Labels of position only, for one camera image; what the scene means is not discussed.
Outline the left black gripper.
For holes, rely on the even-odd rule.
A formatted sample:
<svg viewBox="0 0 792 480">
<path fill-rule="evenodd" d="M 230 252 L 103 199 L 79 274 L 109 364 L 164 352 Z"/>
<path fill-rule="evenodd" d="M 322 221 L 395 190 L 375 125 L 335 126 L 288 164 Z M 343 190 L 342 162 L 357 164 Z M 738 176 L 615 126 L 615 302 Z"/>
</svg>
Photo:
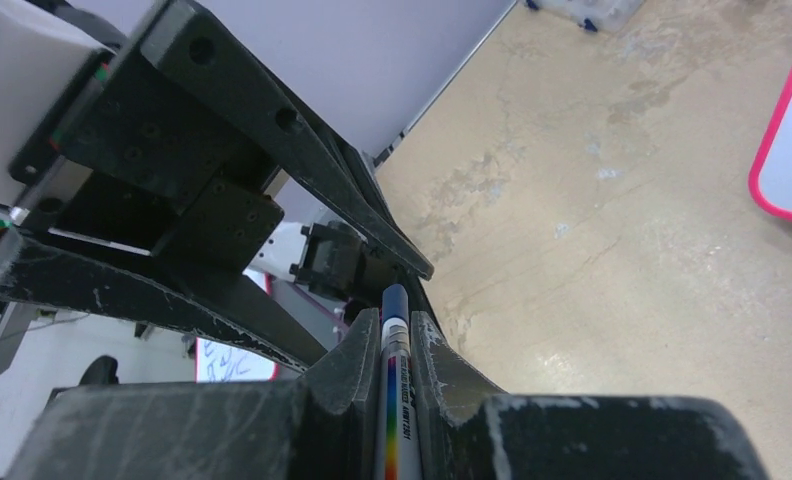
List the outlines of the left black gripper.
<svg viewBox="0 0 792 480">
<path fill-rule="evenodd" d="M 116 67 L 106 55 L 90 59 L 9 172 L 33 185 L 59 157 L 87 168 L 72 198 L 43 196 L 42 218 L 175 260 L 9 228 L 0 300 L 148 323 L 304 371 L 323 345 L 238 273 L 283 219 L 265 192 L 276 164 L 415 275 L 432 277 L 428 258 L 364 199 L 271 73 L 209 10 L 158 1 L 146 22 L 139 49 L 150 64 L 134 53 Z"/>
</svg>

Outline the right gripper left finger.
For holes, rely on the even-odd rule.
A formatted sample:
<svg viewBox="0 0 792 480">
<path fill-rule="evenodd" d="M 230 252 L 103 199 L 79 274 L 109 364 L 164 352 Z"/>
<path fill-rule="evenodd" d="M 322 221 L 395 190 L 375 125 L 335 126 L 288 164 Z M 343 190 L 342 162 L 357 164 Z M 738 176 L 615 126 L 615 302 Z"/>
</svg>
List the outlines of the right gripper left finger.
<svg viewBox="0 0 792 480">
<path fill-rule="evenodd" d="M 11 479 L 368 479 L 379 313 L 294 380 L 80 386 L 32 427 Z"/>
</svg>

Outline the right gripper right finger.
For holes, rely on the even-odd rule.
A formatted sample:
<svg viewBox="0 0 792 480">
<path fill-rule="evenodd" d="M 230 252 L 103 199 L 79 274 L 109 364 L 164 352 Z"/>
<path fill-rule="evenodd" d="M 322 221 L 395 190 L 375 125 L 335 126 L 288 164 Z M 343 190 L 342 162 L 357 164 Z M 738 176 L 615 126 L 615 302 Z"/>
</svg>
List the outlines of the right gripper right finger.
<svg viewBox="0 0 792 480">
<path fill-rule="evenodd" d="M 411 319 L 428 479 L 764 479 L 746 431 L 688 396 L 512 394 Z"/>
</svg>

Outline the whiteboard marker pen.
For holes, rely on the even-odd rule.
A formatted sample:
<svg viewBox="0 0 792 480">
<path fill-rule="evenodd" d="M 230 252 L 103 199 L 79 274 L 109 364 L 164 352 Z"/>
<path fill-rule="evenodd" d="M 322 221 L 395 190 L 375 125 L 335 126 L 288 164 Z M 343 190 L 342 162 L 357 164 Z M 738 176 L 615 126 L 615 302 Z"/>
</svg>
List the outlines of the whiteboard marker pen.
<svg viewBox="0 0 792 480">
<path fill-rule="evenodd" d="M 422 461 L 412 384 L 410 312 L 405 288 L 382 296 L 377 432 L 373 477 L 421 479 Z"/>
</svg>

